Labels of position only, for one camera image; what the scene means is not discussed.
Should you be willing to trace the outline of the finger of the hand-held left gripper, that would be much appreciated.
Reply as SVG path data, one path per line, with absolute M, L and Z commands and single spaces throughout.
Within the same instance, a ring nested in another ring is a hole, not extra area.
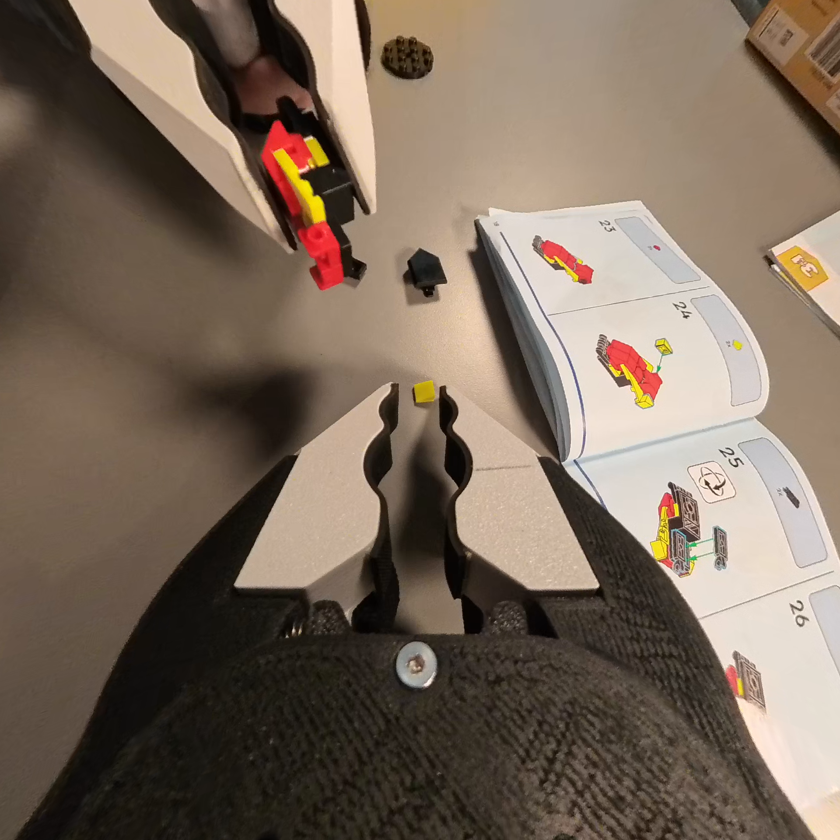
M 361 210 L 376 211 L 375 132 L 364 44 L 370 26 L 364 2 L 279 1 L 270 9 L 299 47 L 302 82 L 351 176 Z
M 231 114 L 233 92 L 152 2 L 71 1 L 90 57 L 235 211 L 286 252 L 297 249 L 253 146 Z

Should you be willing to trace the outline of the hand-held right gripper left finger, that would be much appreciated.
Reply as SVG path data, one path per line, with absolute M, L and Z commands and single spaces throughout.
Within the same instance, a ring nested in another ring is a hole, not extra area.
M 297 452 L 237 592 L 336 602 L 352 622 L 395 620 L 400 589 L 380 484 L 398 407 L 398 384 L 384 384 Z

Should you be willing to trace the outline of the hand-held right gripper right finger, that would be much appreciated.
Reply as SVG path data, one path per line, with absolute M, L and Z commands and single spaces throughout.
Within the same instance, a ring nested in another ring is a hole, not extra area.
M 457 390 L 441 386 L 446 508 L 444 571 L 465 622 L 500 602 L 590 595 L 599 584 L 540 456 Z

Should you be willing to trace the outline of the red yellow lego body assembly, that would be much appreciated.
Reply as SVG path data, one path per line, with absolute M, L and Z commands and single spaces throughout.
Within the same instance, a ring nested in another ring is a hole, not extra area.
M 321 290 L 363 279 L 367 265 L 354 255 L 344 228 L 360 200 L 337 147 L 317 117 L 289 97 L 279 98 L 260 152 L 267 185 L 297 245 L 312 261 Z

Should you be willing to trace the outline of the lego instruction booklet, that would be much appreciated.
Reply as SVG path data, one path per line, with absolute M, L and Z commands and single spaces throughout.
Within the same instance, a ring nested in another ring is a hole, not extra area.
M 838 551 L 757 418 L 749 325 L 639 201 L 476 228 L 563 466 L 685 599 L 780 787 L 838 838 Z
M 788 288 L 839 337 L 839 212 L 805 228 L 766 254 Z

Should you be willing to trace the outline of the round black lego piece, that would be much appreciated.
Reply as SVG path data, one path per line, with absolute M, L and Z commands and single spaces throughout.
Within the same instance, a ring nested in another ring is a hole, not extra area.
M 415 36 L 396 36 L 381 50 L 381 65 L 392 76 L 406 81 L 427 77 L 434 68 L 434 52 Z

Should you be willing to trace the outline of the black wedge lego piece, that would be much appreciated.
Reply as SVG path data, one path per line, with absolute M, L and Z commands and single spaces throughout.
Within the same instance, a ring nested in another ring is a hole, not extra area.
M 438 298 L 439 288 L 448 284 L 440 258 L 425 248 L 417 248 L 408 257 L 403 278 L 410 288 L 427 301 Z

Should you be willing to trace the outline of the closed lego instruction booklet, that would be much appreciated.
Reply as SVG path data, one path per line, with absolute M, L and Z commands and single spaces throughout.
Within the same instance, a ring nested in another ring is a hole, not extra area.
M 839 212 L 805 228 L 766 254 L 788 288 L 839 337 Z

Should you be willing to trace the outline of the colourful cardboard lego box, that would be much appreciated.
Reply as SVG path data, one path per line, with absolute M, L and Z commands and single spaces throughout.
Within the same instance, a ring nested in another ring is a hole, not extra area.
M 747 41 L 838 133 L 839 2 L 766 2 Z

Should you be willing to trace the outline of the person's left hand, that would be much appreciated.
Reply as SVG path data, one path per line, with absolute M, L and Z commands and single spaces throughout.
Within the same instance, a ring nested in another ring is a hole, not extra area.
M 231 74 L 243 113 L 269 117 L 278 113 L 278 101 L 283 98 L 303 112 L 314 111 L 310 92 L 298 85 L 273 56 L 258 56 L 231 69 Z

